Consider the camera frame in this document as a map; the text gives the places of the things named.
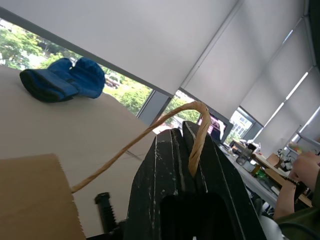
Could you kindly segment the wooden board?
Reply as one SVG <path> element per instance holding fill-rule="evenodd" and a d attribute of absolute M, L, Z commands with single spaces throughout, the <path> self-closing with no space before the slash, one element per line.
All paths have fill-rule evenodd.
<path fill-rule="evenodd" d="M 283 186 L 285 183 L 284 177 L 286 177 L 286 173 L 282 171 L 281 169 L 274 168 L 272 165 L 270 165 L 263 155 L 261 154 L 256 154 L 255 155 L 256 161 L 265 168 L 265 173 L 274 181 L 276 182 L 279 186 Z"/>

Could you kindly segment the black computer monitor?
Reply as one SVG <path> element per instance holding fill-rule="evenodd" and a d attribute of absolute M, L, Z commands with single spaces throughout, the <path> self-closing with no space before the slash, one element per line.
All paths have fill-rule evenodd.
<path fill-rule="evenodd" d="M 234 125 L 228 120 L 220 120 L 218 117 L 211 113 L 209 114 L 209 116 L 211 119 L 211 124 L 207 132 L 211 136 L 213 141 L 215 141 L 217 144 L 223 144 Z"/>

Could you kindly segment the person's dark green garment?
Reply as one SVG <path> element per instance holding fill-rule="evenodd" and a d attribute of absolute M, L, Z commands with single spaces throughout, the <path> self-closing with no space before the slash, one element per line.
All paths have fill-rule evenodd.
<path fill-rule="evenodd" d="M 284 235 L 290 240 L 315 240 L 300 226 L 315 233 L 315 236 L 320 239 L 320 172 L 315 182 L 312 207 L 277 218 L 275 221 L 278 225 L 289 224 L 284 228 Z"/>

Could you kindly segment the grey office desk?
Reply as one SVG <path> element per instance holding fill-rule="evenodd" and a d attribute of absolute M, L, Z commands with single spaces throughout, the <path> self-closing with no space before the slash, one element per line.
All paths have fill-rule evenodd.
<path fill-rule="evenodd" d="M 237 169 L 245 185 L 252 192 L 256 193 L 259 197 L 266 201 L 271 207 L 275 208 L 278 196 L 274 192 L 265 188 L 255 177 L 251 176 L 250 173 L 247 172 L 241 165 L 236 163 L 236 158 L 227 153 L 226 149 L 221 144 L 218 147 Z"/>

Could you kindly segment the dark transparent bottle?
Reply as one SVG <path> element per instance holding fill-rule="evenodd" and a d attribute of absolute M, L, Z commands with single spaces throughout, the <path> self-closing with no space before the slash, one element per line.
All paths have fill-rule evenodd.
<path fill-rule="evenodd" d="M 238 158 L 236 159 L 236 162 L 243 166 L 247 161 L 249 161 L 252 157 L 253 152 L 256 150 L 256 146 L 252 143 L 249 143 L 247 147 L 240 153 Z"/>

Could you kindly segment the person's bare hand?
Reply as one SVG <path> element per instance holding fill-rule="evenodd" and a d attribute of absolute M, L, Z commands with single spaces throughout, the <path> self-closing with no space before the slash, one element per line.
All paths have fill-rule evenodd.
<path fill-rule="evenodd" d="M 301 153 L 292 165 L 289 177 L 303 182 L 311 190 L 315 189 L 320 171 L 320 156 L 311 152 Z"/>

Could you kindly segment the small cardboard box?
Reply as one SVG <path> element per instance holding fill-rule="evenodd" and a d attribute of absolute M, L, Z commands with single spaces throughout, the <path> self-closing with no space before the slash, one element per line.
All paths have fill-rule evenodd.
<path fill-rule="evenodd" d="M 279 168 L 283 163 L 283 160 L 275 153 L 272 153 L 270 156 L 268 156 L 266 161 L 276 169 Z"/>

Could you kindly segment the white roller blind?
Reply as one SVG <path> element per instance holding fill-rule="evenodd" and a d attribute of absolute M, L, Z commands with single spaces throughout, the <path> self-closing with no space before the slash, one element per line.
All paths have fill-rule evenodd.
<path fill-rule="evenodd" d="M 312 67 L 297 83 L 291 83 L 291 80 L 283 81 L 287 88 L 284 90 L 262 77 L 240 104 L 263 125 L 254 142 L 261 144 L 265 156 L 284 147 L 320 107 L 320 72 L 317 67 Z"/>
<path fill-rule="evenodd" d="M 0 7 L 173 94 L 238 0 L 0 0 Z"/>
<path fill-rule="evenodd" d="M 206 48 L 182 87 L 226 118 L 243 107 L 266 125 L 313 61 L 308 0 L 189 0 Z"/>

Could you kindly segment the brown paper bag with handle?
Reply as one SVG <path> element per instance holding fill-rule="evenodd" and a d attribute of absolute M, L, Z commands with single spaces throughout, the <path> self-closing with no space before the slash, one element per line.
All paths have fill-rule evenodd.
<path fill-rule="evenodd" d="M 73 194 L 109 169 L 153 129 L 185 110 L 195 110 L 203 116 L 188 159 L 188 170 L 194 177 L 211 123 L 207 106 L 199 101 L 167 113 L 73 187 L 69 187 L 54 154 L 0 159 L 0 240 L 86 240 Z"/>

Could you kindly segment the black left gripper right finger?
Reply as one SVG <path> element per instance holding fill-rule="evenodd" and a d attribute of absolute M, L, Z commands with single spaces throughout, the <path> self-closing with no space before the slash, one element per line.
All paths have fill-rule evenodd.
<path fill-rule="evenodd" d="M 267 240 L 245 184 L 208 133 L 182 185 L 181 240 Z"/>

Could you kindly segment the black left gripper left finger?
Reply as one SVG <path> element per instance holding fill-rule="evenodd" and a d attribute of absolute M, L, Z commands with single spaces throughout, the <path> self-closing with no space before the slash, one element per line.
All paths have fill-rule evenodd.
<path fill-rule="evenodd" d="M 124 240 L 192 240 L 187 205 L 195 193 L 179 129 L 155 136 L 132 182 Z"/>

